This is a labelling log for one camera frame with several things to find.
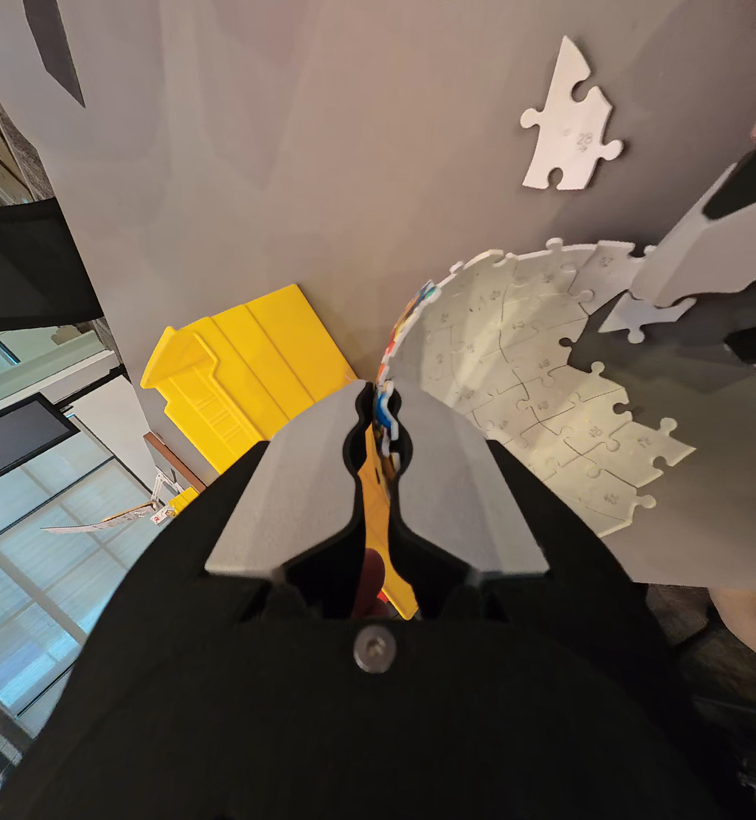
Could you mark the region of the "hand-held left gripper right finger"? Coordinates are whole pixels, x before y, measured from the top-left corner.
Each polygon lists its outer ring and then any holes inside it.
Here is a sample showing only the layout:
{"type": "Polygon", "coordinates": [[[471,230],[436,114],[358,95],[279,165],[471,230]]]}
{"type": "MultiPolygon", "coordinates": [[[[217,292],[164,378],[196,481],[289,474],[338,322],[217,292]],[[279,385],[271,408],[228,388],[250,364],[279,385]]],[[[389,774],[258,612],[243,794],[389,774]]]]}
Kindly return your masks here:
{"type": "Polygon", "coordinates": [[[548,561],[475,425],[408,379],[387,400],[390,556],[410,586],[542,577],[548,561]]]}

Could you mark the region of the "dark wall screen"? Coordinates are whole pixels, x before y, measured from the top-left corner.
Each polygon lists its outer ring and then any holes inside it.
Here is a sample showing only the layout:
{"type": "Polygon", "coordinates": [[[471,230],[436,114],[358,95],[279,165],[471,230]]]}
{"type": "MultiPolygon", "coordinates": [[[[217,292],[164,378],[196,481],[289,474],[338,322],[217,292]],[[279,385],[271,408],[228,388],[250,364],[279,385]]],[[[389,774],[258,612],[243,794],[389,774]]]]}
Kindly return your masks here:
{"type": "Polygon", "coordinates": [[[0,410],[0,478],[79,434],[79,428],[44,395],[0,410]]]}

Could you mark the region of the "yellow plastic bin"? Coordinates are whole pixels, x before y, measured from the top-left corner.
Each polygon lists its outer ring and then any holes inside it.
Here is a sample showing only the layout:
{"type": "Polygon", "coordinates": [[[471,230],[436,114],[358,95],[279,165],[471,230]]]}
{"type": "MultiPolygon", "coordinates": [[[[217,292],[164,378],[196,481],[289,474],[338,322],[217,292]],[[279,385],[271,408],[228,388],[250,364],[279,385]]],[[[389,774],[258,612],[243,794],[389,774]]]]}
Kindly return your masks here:
{"type": "Polygon", "coordinates": [[[162,333],[143,389],[219,474],[357,379],[296,284],[162,333]]]}

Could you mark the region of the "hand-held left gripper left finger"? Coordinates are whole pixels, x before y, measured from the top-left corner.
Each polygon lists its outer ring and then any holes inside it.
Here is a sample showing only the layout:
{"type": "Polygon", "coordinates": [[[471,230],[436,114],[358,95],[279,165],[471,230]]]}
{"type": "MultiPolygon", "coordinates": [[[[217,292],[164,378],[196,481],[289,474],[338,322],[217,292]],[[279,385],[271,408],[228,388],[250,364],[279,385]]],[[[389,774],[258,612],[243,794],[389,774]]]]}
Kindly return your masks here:
{"type": "Polygon", "coordinates": [[[286,579],[307,557],[351,522],[359,466],[347,466],[344,446],[357,434],[358,400],[372,405],[363,380],[311,405],[267,444],[205,564],[216,576],[286,579]]]}

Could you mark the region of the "white and orange flat tag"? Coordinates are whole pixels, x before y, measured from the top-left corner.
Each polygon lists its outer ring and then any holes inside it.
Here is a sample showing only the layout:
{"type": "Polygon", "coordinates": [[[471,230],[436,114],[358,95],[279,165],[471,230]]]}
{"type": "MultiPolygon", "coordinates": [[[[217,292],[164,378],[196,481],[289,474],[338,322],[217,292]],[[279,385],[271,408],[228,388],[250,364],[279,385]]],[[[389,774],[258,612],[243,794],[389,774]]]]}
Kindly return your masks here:
{"type": "Polygon", "coordinates": [[[156,527],[160,527],[167,522],[168,518],[171,518],[169,513],[172,511],[170,503],[165,503],[161,496],[168,494],[170,496],[168,500],[170,501],[183,490],[184,488],[177,481],[173,481],[168,478],[165,473],[157,471],[150,500],[146,503],[132,507],[127,511],[118,513],[115,516],[111,516],[95,524],[69,527],[43,527],[41,531],[54,535],[92,534],[115,529],[122,525],[131,524],[143,519],[147,519],[156,527]]]}

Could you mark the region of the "white puzzle piece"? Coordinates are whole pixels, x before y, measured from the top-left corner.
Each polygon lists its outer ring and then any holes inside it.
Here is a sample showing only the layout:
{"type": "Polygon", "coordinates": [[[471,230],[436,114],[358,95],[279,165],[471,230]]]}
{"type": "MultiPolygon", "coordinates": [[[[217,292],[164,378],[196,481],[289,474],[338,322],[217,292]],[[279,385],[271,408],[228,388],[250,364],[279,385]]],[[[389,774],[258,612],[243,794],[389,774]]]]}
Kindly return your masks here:
{"type": "Polygon", "coordinates": [[[564,36],[557,55],[545,105],[542,110],[526,109],[520,118],[524,129],[537,127],[536,148],[522,185],[546,190],[553,171],[561,173],[556,189],[584,190],[593,178],[599,161],[617,159],[625,144],[620,139],[604,142],[612,104],[598,86],[576,100],[572,91],[588,79],[591,69],[586,58],[564,36]]]}
{"type": "Polygon", "coordinates": [[[697,302],[696,298],[687,297],[670,307],[657,307],[650,302],[636,299],[628,291],[622,294],[612,311],[598,328],[600,334],[627,332],[627,342],[640,344],[645,340],[647,325],[670,324],[677,322],[697,302]]]}

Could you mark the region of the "partly assembled puzzle ball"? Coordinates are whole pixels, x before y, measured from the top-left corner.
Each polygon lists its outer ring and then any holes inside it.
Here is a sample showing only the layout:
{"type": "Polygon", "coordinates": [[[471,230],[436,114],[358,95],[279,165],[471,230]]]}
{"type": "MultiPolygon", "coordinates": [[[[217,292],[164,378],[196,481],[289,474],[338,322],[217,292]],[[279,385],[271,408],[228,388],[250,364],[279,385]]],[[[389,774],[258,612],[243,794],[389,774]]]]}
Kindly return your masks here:
{"type": "MultiPolygon", "coordinates": [[[[515,254],[493,249],[426,282],[393,329],[376,378],[375,451],[389,500],[387,400],[397,377],[465,416],[489,442],[570,508],[595,536],[627,528],[644,491],[695,447],[673,435],[677,421],[636,421],[627,390],[605,364],[569,364],[571,346],[597,308],[629,290],[646,258],[633,243],[601,240],[515,254]]],[[[410,586],[425,616],[458,586],[410,586]]]]}

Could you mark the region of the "person's left hand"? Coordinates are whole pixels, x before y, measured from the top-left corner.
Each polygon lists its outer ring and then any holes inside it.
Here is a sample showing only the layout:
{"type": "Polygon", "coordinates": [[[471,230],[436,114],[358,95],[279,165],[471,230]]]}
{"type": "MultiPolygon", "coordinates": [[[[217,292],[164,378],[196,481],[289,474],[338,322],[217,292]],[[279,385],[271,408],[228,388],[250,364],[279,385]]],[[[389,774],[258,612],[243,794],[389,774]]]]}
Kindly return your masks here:
{"type": "Polygon", "coordinates": [[[387,602],[381,598],[385,579],[384,560],[374,549],[364,553],[363,568],[352,610],[352,618],[386,618],[387,602]]]}

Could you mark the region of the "brown wooden furniture edge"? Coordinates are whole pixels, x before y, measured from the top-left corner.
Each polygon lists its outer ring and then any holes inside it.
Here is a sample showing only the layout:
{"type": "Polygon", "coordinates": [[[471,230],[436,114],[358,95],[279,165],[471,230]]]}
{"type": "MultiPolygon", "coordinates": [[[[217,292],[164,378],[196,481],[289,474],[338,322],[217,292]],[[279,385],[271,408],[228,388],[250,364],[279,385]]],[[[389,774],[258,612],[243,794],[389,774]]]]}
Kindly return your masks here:
{"type": "Polygon", "coordinates": [[[207,485],[189,468],[154,432],[148,431],[143,436],[154,463],[158,469],[174,478],[180,486],[193,487],[197,493],[202,493],[207,485]]]}

